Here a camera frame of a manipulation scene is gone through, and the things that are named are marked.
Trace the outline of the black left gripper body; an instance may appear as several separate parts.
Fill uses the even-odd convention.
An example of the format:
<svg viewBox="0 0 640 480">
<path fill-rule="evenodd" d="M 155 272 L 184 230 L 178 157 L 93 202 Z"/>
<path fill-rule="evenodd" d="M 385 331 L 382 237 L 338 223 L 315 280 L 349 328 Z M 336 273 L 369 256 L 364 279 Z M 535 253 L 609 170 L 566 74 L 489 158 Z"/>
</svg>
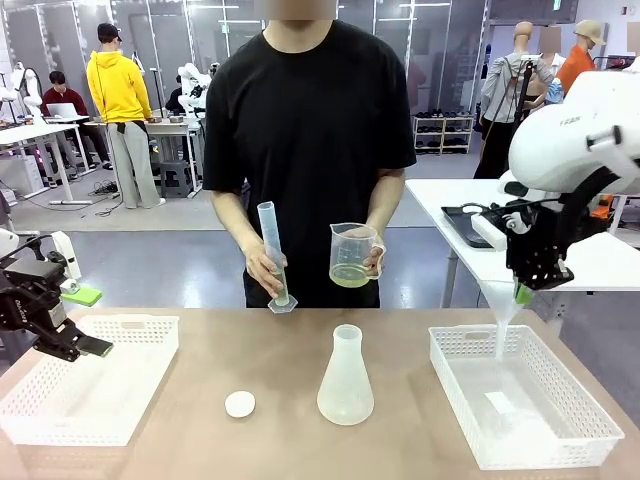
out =
<svg viewBox="0 0 640 480">
<path fill-rule="evenodd" d="M 0 266 L 0 330 L 28 330 L 47 346 L 63 346 L 64 267 L 33 258 L 9 258 Z"/>
</svg>

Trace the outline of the translucent white plastic funnel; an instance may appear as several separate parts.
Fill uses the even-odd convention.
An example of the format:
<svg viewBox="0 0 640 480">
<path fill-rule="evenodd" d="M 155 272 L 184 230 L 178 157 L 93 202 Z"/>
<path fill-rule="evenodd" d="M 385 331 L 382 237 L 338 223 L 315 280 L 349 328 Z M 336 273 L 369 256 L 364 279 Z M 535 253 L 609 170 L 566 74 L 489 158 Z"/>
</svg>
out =
<svg viewBox="0 0 640 480">
<path fill-rule="evenodd" d="M 480 288 L 496 320 L 496 359 L 501 361 L 506 350 L 508 326 L 525 306 L 514 303 L 514 280 L 484 281 L 480 283 Z"/>
</svg>

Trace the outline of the white round flask cap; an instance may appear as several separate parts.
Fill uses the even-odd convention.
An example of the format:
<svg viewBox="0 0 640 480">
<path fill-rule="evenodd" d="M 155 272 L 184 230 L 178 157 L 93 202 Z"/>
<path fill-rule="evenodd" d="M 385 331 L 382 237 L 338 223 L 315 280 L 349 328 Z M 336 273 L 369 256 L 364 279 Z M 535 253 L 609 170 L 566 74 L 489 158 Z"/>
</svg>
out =
<svg viewBox="0 0 640 480">
<path fill-rule="evenodd" d="M 235 391 L 225 398 L 224 407 L 231 418 L 246 418 L 254 412 L 256 399 L 249 391 Z"/>
</svg>

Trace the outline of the clear plastic measuring beaker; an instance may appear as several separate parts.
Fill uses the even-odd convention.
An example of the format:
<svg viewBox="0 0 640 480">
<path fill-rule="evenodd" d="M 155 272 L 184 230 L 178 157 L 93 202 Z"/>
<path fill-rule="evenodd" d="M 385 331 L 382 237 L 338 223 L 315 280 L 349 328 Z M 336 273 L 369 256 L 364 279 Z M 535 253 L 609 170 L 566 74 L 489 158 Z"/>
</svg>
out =
<svg viewBox="0 0 640 480">
<path fill-rule="evenodd" d="M 363 261 L 369 252 L 376 231 L 359 223 L 336 223 L 330 225 L 331 254 L 329 277 L 343 288 L 361 288 L 370 281 L 365 273 Z"/>
</svg>

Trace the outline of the clear plastic graduated cylinder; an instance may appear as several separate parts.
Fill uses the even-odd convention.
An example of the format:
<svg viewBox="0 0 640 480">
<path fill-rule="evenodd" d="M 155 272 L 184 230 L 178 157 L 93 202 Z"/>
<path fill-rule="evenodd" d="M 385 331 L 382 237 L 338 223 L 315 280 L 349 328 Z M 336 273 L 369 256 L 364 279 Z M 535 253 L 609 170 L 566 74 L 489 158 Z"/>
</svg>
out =
<svg viewBox="0 0 640 480">
<path fill-rule="evenodd" d="M 278 296 L 269 302 L 268 307 L 275 314 L 290 313 L 297 306 L 298 302 L 288 291 L 284 254 L 281 251 L 274 203 L 263 202 L 257 206 L 257 211 L 266 254 L 276 265 L 277 270 L 275 277 L 282 284 L 282 289 L 278 293 Z"/>
</svg>

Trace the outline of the translucent plastic conical flask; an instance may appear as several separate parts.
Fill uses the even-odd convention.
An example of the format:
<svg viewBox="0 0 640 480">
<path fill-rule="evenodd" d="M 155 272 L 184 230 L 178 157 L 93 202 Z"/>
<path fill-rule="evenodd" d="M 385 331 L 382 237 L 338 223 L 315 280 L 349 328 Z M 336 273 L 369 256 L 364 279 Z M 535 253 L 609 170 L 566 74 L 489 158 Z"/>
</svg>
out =
<svg viewBox="0 0 640 480">
<path fill-rule="evenodd" d="M 333 332 L 333 350 L 317 394 L 322 416 L 339 426 L 355 426 L 374 410 L 374 395 L 362 355 L 359 327 L 339 325 Z"/>
</svg>

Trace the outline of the person's left forearm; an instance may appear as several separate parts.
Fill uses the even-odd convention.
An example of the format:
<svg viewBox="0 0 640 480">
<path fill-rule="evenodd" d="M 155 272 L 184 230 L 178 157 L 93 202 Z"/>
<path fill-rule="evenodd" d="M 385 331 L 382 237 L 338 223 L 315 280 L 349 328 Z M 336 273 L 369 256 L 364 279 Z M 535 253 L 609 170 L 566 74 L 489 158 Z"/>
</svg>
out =
<svg viewBox="0 0 640 480">
<path fill-rule="evenodd" d="M 369 200 L 366 225 L 373 228 L 379 238 L 394 215 L 403 196 L 405 187 L 405 170 L 380 170 L 378 180 Z"/>
</svg>

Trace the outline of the person's left hand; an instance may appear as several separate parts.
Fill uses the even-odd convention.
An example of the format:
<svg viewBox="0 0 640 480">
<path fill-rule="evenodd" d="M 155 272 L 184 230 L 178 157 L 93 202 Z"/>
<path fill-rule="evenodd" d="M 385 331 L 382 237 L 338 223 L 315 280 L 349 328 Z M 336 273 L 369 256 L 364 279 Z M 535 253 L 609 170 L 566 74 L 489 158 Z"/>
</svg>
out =
<svg viewBox="0 0 640 480">
<path fill-rule="evenodd" d="M 386 246 L 384 241 L 379 235 L 376 235 L 363 261 L 365 273 L 369 279 L 378 280 L 381 277 L 384 269 L 385 254 Z"/>
</svg>

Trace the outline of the white side table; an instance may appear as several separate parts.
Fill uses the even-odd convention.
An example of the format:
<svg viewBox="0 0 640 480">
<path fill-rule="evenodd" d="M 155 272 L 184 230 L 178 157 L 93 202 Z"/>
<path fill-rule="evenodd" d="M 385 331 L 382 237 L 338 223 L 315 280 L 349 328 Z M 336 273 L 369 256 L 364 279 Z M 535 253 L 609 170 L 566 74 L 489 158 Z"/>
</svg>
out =
<svg viewBox="0 0 640 480">
<path fill-rule="evenodd" d="M 443 206 L 466 203 L 504 204 L 511 196 L 498 192 L 496 180 L 410 179 L 406 187 L 449 245 L 449 257 L 441 306 L 451 306 L 456 269 L 463 263 L 478 283 L 512 280 L 503 252 L 474 249 L 446 220 Z M 557 287 L 560 292 L 640 291 L 640 251 L 609 233 L 594 235 L 571 245 L 566 266 L 574 280 Z"/>
</svg>

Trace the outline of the white shoe rack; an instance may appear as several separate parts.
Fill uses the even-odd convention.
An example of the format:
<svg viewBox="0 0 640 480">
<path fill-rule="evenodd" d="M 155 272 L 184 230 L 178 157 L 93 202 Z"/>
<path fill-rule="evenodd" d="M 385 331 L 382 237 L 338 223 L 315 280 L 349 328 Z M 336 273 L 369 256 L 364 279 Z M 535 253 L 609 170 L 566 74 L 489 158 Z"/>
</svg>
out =
<svg viewBox="0 0 640 480">
<path fill-rule="evenodd" d="M 454 113 L 418 113 L 412 118 L 414 148 L 421 154 L 468 153 L 474 118 Z"/>
</svg>

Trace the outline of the mannequin in grey shirt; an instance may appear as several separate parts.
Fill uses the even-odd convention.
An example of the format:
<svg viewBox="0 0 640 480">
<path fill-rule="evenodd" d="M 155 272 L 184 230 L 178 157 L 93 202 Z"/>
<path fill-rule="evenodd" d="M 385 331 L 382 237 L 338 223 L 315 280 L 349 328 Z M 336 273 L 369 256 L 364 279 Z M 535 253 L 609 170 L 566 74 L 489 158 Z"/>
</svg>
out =
<svg viewBox="0 0 640 480">
<path fill-rule="evenodd" d="M 513 51 L 497 58 L 488 70 L 481 90 L 481 125 L 483 148 L 474 179 L 499 179 L 508 170 L 508 154 L 513 138 L 514 77 L 520 59 L 528 55 L 528 43 L 533 33 L 533 24 L 519 22 L 514 28 Z M 540 58 L 534 61 L 534 73 L 542 83 L 542 93 L 533 101 L 526 101 L 524 109 L 536 108 L 544 102 L 553 75 Z"/>
</svg>

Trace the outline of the white office desk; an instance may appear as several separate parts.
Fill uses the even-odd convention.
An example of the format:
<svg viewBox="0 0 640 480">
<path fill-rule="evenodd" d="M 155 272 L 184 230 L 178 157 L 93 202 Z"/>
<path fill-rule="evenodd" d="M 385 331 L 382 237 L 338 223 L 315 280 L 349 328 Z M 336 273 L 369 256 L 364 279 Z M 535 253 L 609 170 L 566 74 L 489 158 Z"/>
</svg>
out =
<svg viewBox="0 0 640 480">
<path fill-rule="evenodd" d="M 23 125 L 9 129 L 0 130 L 0 152 L 4 150 L 23 149 L 27 144 L 35 143 L 38 145 L 49 144 L 58 166 L 58 174 L 60 176 L 65 198 L 63 200 L 51 200 L 50 205 L 61 206 L 91 206 L 91 200 L 75 200 L 70 188 L 69 178 L 66 173 L 64 161 L 60 153 L 59 142 L 56 135 L 59 133 L 73 130 L 78 141 L 79 127 L 77 124 L 46 124 L 37 123 L 32 125 Z"/>
</svg>

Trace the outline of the mannequin in orange shirt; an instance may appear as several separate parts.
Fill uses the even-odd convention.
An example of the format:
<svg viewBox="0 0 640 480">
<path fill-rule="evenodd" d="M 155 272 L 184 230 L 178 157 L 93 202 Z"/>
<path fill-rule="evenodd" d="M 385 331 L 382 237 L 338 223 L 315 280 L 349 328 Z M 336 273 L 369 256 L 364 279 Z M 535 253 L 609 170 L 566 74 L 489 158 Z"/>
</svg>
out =
<svg viewBox="0 0 640 480">
<path fill-rule="evenodd" d="M 595 69 L 590 51 L 594 47 L 606 45 L 606 41 L 603 39 L 603 27 L 595 20 L 582 20 L 578 22 L 575 25 L 574 34 L 576 36 L 575 45 L 570 50 L 568 57 L 556 76 L 564 95 L 569 92 L 581 73 Z"/>
</svg>

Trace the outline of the seated man in maroon top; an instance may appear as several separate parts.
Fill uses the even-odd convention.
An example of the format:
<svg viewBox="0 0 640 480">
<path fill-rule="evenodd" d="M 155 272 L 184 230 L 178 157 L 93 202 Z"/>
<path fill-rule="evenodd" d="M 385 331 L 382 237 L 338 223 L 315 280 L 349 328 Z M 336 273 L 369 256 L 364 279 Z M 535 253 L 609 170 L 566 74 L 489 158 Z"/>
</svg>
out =
<svg viewBox="0 0 640 480">
<path fill-rule="evenodd" d="M 41 111 L 44 116 L 50 116 L 48 105 L 51 104 L 72 104 L 77 116 L 87 116 L 88 110 L 81 95 L 71 89 L 66 84 L 66 77 L 63 72 L 54 70 L 49 73 L 49 81 L 51 87 L 43 94 L 43 103 Z M 79 133 L 81 136 L 88 137 L 94 145 L 98 154 L 101 165 L 106 170 L 112 170 L 111 161 L 108 151 L 99 129 L 95 126 L 87 125 L 85 121 L 79 123 Z"/>
</svg>

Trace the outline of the person in black t-shirt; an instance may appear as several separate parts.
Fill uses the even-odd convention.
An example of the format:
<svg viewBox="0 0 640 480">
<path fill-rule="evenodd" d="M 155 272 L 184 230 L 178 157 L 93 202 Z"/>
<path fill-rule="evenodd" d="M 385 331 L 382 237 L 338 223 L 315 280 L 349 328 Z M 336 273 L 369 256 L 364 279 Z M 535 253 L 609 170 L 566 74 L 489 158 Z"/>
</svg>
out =
<svg viewBox="0 0 640 480">
<path fill-rule="evenodd" d="M 336 223 L 365 224 L 380 170 L 412 166 L 406 73 L 384 41 L 336 17 L 336 0 L 258 0 L 266 28 L 215 73 L 203 187 L 236 193 L 262 239 L 273 202 L 288 291 L 302 308 L 380 304 L 379 284 L 329 277 Z M 245 267 L 246 304 L 272 299 Z"/>
</svg>

